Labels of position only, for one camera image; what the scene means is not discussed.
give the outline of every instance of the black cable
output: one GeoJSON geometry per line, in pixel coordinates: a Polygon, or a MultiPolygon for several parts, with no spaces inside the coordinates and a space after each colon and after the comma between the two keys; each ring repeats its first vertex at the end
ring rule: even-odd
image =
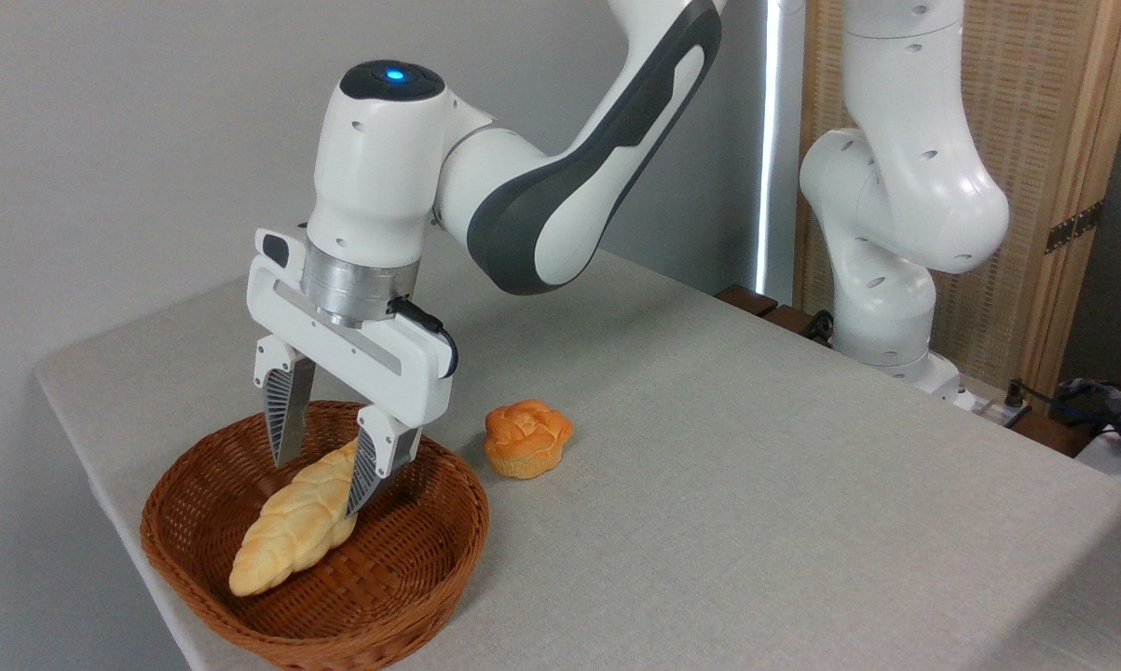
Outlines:
{"type": "Polygon", "coordinates": [[[411,302],[410,298],[393,298],[390,302],[386,302],[386,309],[390,314],[401,314],[402,317],[410,319],[411,321],[419,324],[426,330],[437,333],[442,338],[445,338],[445,343],[448,343],[448,348],[453,350],[453,358],[450,361],[448,371],[445,373],[445,378],[452,378],[456,373],[456,363],[460,360],[461,352],[456,347],[456,341],[453,341],[453,335],[445,328],[445,323],[439,321],[435,315],[427,314],[423,308],[411,302]]]}
{"type": "Polygon", "coordinates": [[[1118,428],[1121,429],[1121,420],[1119,420],[1119,414],[1121,414],[1121,413],[1112,416],[1112,417],[1104,417],[1104,416],[1101,416],[1101,414],[1097,414],[1097,413],[1093,413],[1093,412],[1081,411],[1081,409],[1077,409],[1077,408],[1067,407],[1066,403],[1062,403],[1062,401],[1050,399],[1049,397],[1046,397],[1045,394],[1041,394],[1041,392],[1039,392],[1037,390],[1034,390],[1034,388],[1025,385],[1023,381],[1020,381],[1020,379],[1012,380],[1012,385],[1018,385],[1020,388],[1020,390],[1028,391],[1028,394],[1030,397],[1035,398],[1038,401],[1048,403],[1048,404],[1050,404],[1050,407],[1059,409],[1059,411],[1064,411],[1064,412],[1067,412],[1069,414],[1078,416],[1081,418],[1084,418],[1084,419],[1087,419],[1087,420],[1091,420],[1091,421],[1096,421],[1100,425],[1118,426],[1118,428]]]}

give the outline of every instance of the wooden panel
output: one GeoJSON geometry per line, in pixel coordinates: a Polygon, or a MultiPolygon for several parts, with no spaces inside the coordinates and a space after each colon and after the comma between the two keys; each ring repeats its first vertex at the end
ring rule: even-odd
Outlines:
{"type": "MultiPolygon", "coordinates": [[[[1115,49],[1102,52],[1092,60],[1097,72],[1087,68],[1078,97],[1085,131],[1072,141],[1078,148],[1075,167],[1081,168],[1071,179],[1066,207],[1072,212],[1083,212],[1106,194],[1121,136],[1121,2],[1101,4],[1096,27],[1096,41],[1115,49]]],[[[1041,265],[1040,285],[1045,290],[1034,296],[1025,356],[1019,365],[1020,376],[1038,390],[1053,391],[1058,382],[1092,242],[1093,233],[1083,235],[1047,254],[1041,265]]]]}
{"type": "MultiPolygon", "coordinates": [[[[808,4],[804,150],[821,133],[853,125],[842,105],[843,4],[808,4]]],[[[1026,370],[1046,388],[1036,375],[1059,366],[1092,237],[1051,258],[1045,242],[1051,225],[1105,192],[1121,128],[1121,0],[969,0],[962,58],[970,130],[1008,194],[1011,224],[982,267],[934,273],[932,346],[991,385],[1007,386],[1026,370]],[[1058,297],[1068,309],[1056,307],[1058,297]]],[[[796,305],[828,308],[828,255],[804,199],[796,257],[796,305]]]]}

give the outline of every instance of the wooden block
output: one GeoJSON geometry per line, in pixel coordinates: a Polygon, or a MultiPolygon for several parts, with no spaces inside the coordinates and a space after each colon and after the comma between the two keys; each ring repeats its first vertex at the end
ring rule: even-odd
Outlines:
{"type": "Polygon", "coordinates": [[[749,314],[756,315],[756,317],[763,317],[763,315],[776,309],[779,302],[772,300],[772,298],[765,297],[765,295],[756,293],[751,291],[745,286],[730,285],[725,289],[717,292],[716,297],[719,301],[730,302],[730,305],[735,308],[741,308],[747,310],[749,314]]]}
{"type": "Polygon", "coordinates": [[[1083,430],[1071,429],[1069,426],[1035,411],[1019,418],[1011,430],[1071,458],[1078,456],[1083,447],[1091,441],[1091,436],[1083,430]]]}
{"type": "Polygon", "coordinates": [[[768,321],[776,326],[787,328],[787,330],[793,333],[802,333],[802,335],[808,328],[809,323],[813,321],[810,315],[803,314],[803,311],[791,306],[780,306],[763,315],[763,319],[768,319],[768,321]]]}

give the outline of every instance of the table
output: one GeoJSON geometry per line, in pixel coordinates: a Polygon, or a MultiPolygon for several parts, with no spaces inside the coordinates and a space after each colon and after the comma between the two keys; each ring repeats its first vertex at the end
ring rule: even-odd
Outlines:
{"type": "MultiPolygon", "coordinates": [[[[58,353],[37,378],[191,667],[221,641],[138,542],[156,481],[258,412],[244,281],[58,353]]],[[[416,300],[461,357],[427,428],[482,479],[491,534],[456,614],[396,668],[1121,669],[1121,484],[604,252],[509,297],[428,232],[416,300]],[[483,417],[572,417],[531,481],[483,417]]],[[[313,398],[354,398],[321,374],[313,398]]]]}

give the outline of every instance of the white wall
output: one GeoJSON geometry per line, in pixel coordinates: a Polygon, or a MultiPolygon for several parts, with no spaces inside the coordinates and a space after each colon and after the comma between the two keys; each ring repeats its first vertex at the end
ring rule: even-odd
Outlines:
{"type": "MultiPolygon", "coordinates": [[[[605,237],[704,290],[753,277],[757,13],[728,8],[719,64],[605,237]]],[[[556,150],[623,54],[601,0],[0,1],[0,669],[184,667],[35,362],[243,274],[253,229],[304,221],[351,65],[427,64],[556,150]]]]}

